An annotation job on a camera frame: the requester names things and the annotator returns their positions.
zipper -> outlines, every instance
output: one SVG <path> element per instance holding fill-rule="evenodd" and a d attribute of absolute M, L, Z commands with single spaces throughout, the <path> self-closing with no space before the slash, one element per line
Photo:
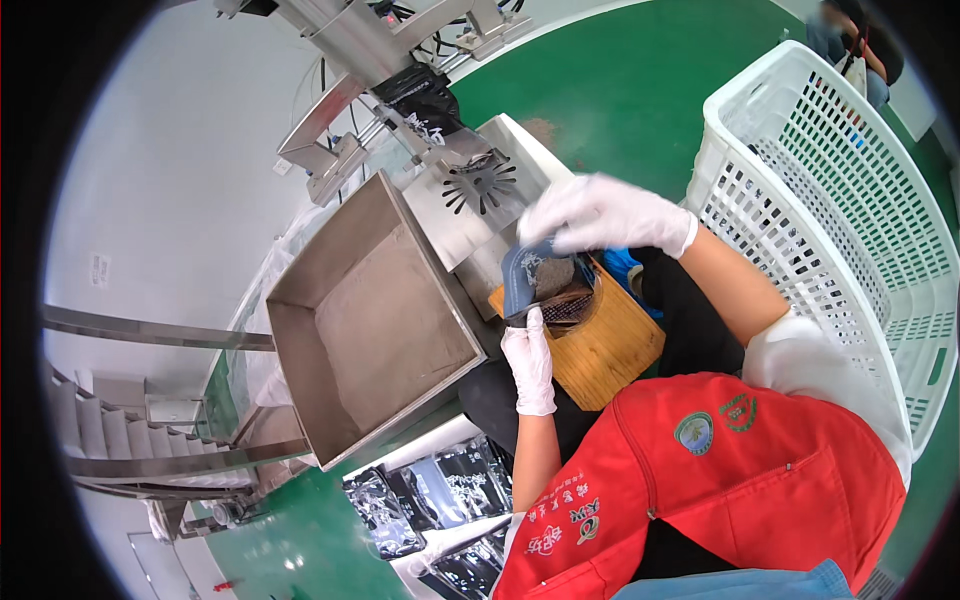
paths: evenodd
<path fill-rule="evenodd" d="M 620 428 L 620 433 L 626 438 L 627 444 L 634 452 L 636 461 L 640 464 L 640 470 L 643 471 L 644 484 L 647 488 L 647 518 L 654 520 L 657 518 L 657 483 L 654 481 L 654 473 L 647 462 L 647 457 L 636 443 L 630 429 L 624 425 L 623 415 L 620 414 L 620 403 L 613 400 L 613 415 L 616 417 L 616 424 Z"/>
<path fill-rule="evenodd" d="M 806 465 L 806 464 L 809 463 L 810 461 L 812 461 L 814 458 L 817 457 L 818 454 L 820 454 L 820 451 L 819 451 L 819 450 L 817 450 L 817 451 L 814 452 L 813 454 L 810 454 L 809 456 L 803 457 L 803 458 L 800 459 L 799 461 L 790 462 L 790 463 L 787 463 L 786 465 L 780 465 L 780 466 L 774 467 L 774 468 L 769 468 L 769 469 L 763 471 L 762 473 L 760 473 L 760 474 L 758 474 L 758 475 L 754 475 L 753 477 L 751 477 L 750 479 L 747 479 L 746 481 L 741 481 L 740 483 L 738 483 L 738 484 L 736 484 L 736 485 L 732 485 L 732 486 L 729 486 L 729 487 L 727 487 L 727 488 L 724 488 L 724 489 L 721 490 L 720 492 L 717 492 L 717 493 L 711 495 L 711 496 L 708 497 L 708 498 L 705 498 L 705 499 L 703 499 L 703 500 L 699 500 L 699 501 L 697 501 L 697 502 L 695 502 L 695 503 L 693 503 L 693 504 L 691 504 L 691 505 L 684 506 L 684 507 L 679 508 L 679 509 L 676 509 L 676 510 L 674 510 L 674 511 L 670 511 L 670 513 L 668 513 L 667 515 L 661 515 L 660 518 L 668 518 L 668 517 L 671 517 L 671 516 L 673 516 L 673 515 L 679 515 L 680 513 L 685 513 L 686 511 L 690 511 L 690 510 L 693 510 L 693 509 L 695 509 L 695 508 L 699 508 L 699 507 L 701 507 L 701 506 L 706 506 L 707 504 L 709 504 L 710 502 L 715 501 L 715 500 L 718 499 L 718 498 L 723 498 L 723 497 L 725 497 L 725 496 L 727 496 L 727 495 L 730 495 L 731 493 L 734 493 L 734 492 L 736 492 L 736 491 L 738 491 L 738 490 L 742 490 L 743 488 L 749 488 L 749 487 L 751 487 L 751 486 L 754 486 L 754 485 L 756 485 L 757 483 L 759 483 L 759 482 L 761 482 L 761 481 L 764 481 L 764 480 L 766 480 L 766 479 L 769 479 L 769 478 L 773 477 L 774 475 L 779 475 L 779 474 L 781 474 L 781 473 L 789 473 L 789 472 L 795 471 L 795 470 L 803 467 L 804 465 Z"/>

black pants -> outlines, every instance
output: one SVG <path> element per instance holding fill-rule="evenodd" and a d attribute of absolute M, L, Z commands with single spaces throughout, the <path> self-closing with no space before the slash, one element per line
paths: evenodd
<path fill-rule="evenodd" d="M 630 250 L 643 263 L 641 291 L 650 306 L 663 311 L 666 339 L 659 375 L 695 372 L 737 373 L 743 366 L 743 347 L 716 310 L 676 260 L 653 248 Z M 602 411 L 582 411 L 554 381 L 557 412 L 553 419 L 566 463 L 576 452 Z M 460 384 L 460 400 L 467 417 L 510 456 L 516 453 L 516 385 L 505 361 L 482 365 Z M 735 569 L 663 519 L 649 522 L 643 559 L 631 581 L 683 577 Z"/>
<path fill-rule="evenodd" d="M 630 250 L 643 263 L 643 299 L 663 312 L 666 339 L 660 357 L 660 377 L 695 372 L 734 374 L 743 366 L 743 347 L 720 319 L 693 279 L 673 258 L 655 248 Z M 566 463 L 600 417 L 601 411 L 583 411 L 556 381 L 557 412 L 553 419 Z M 516 384 L 506 361 L 474 369 L 461 380 L 460 401 L 477 427 L 511 456 L 516 453 Z"/>

wooden cutting board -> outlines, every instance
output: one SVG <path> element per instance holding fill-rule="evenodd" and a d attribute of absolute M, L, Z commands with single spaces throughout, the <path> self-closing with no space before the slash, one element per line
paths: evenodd
<path fill-rule="evenodd" d="M 607 406 L 616 393 L 653 364 L 663 352 L 663 331 L 636 301 L 593 262 L 598 274 L 587 318 L 560 338 L 546 332 L 553 376 L 583 410 Z M 503 317 L 503 286 L 488 298 Z"/>

gloved hand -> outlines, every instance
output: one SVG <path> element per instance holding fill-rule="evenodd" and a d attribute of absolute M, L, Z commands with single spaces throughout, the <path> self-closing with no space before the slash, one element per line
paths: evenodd
<path fill-rule="evenodd" d="M 551 185 L 516 226 L 522 246 L 556 231 L 558 253 L 653 246 L 678 259 L 697 229 L 689 210 L 602 173 Z"/>
<path fill-rule="evenodd" d="M 543 312 L 535 306 L 527 313 L 527 326 L 507 327 L 500 341 L 516 382 L 516 411 L 543 417 L 557 410 L 553 403 L 553 358 L 543 332 Z"/>

red vest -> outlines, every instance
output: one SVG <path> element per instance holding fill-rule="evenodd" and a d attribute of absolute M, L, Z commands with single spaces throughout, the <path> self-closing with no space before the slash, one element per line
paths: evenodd
<path fill-rule="evenodd" d="M 650 518 L 740 568 L 833 559 L 856 594 L 905 496 L 880 439 L 835 404 L 716 373 L 638 381 L 527 513 L 493 597 L 610 598 Z"/>

